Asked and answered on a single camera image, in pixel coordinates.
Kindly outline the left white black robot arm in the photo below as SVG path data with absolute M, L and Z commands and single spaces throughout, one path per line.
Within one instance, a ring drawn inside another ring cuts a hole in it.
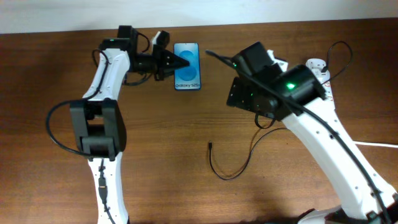
M 87 159 L 95 182 L 98 223 L 129 223 L 123 199 L 121 161 L 127 131 L 118 105 L 121 87 L 129 72 L 151 73 L 163 80 L 189 62 L 167 50 L 170 34 L 156 33 L 149 42 L 151 53 L 137 50 L 138 31 L 119 26 L 115 38 L 99 44 L 95 77 L 83 98 L 70 103 L 78 151 Z

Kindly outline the blue Galaxy smartphone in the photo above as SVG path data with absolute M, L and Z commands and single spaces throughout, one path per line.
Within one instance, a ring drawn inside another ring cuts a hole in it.
M 177 91 L 195 91 L 201 89 L 201 71 L 199 45 L 192 43 L 175 43 L 174 54 L 189 62 L 189 66 L 175 71 L 174 87 Z

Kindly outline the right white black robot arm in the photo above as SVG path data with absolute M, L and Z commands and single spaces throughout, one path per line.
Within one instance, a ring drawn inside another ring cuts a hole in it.
M 327 65 L 310 59 L 288 68 L 256 42 L 226 64 L 238 73 L 227 104 L 280 121 L 308 149 L 340 204 L 311 209 L 299 223 L 396 223 L 397 191 L 370 165 L 340 122 L 319 80 Z

